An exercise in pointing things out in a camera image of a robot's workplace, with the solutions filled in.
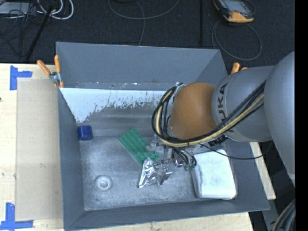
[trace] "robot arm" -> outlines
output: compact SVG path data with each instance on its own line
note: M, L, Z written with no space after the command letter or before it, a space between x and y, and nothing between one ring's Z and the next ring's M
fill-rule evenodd
M293 179L294 87L293 52L276 66L230 74L216 87L203 82L173 87L153 114L152 126L171 147L221 136L246 142L273 140Z

